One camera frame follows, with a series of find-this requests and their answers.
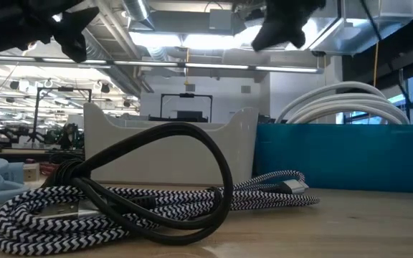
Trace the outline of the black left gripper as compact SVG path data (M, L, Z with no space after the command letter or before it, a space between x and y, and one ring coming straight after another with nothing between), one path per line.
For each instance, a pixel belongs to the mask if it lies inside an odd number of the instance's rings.
M83 29L100 13L98 7L71 11L82 0L13 1L14 13L0 24L1 41L20 50L55 39L62 52L76 63L87 60Z

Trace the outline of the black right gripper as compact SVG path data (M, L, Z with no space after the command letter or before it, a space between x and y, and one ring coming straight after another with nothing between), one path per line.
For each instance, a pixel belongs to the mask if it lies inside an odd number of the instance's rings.
M326 0L265 0L240 12L246 26L261 25L251 46L255 52L285 42L300 49L305 44L303 26L317 10L326 7Z

